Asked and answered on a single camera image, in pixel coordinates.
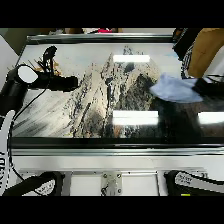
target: light blue towel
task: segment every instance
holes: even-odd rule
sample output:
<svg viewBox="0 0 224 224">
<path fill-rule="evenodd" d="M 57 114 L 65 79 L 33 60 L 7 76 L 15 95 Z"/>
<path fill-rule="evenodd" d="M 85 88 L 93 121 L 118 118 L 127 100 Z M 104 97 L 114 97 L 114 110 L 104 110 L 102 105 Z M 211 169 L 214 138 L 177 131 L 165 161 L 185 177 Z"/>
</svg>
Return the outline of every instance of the light blue towel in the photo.
<svg viewBox="0 0 224 224">
<path fill-rule="evenodd" d="M 177 79 L 163 73 L 158 82 L 150 88 L 155 96 L 177 103 L 202 102 L 203 98 L 192 90 L 197 79 Z"/>
</svg>

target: white circular cap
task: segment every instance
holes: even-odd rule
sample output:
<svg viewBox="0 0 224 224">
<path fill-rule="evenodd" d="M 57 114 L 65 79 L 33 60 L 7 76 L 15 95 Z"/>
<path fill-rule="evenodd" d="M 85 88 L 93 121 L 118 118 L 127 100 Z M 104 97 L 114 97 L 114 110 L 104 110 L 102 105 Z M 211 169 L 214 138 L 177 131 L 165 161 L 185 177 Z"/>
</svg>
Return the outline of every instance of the white circular cap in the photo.
<svg viewBox="0 0 224 224">
<path fill-rule="evenodd" d="M 18 75 L 26 83 L 33 83 L 38 78 L 38 75 L 28 66 L 19 67 Z"/>
</svg>

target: metal bracket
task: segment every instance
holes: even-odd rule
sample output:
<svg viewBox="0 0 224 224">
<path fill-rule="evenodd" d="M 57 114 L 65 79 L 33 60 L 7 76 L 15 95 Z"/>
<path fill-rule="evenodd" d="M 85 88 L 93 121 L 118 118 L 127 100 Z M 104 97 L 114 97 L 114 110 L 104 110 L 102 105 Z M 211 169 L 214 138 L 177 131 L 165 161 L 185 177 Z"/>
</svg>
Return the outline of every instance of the metal bracket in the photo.
<svg viewBox="0 0 224 224">
<path fill-rule="evenodd" d="M 120 196 L 121 194 L 121 172 L 104 172 L 101 181 L 101 196 Z"/>
</svg>

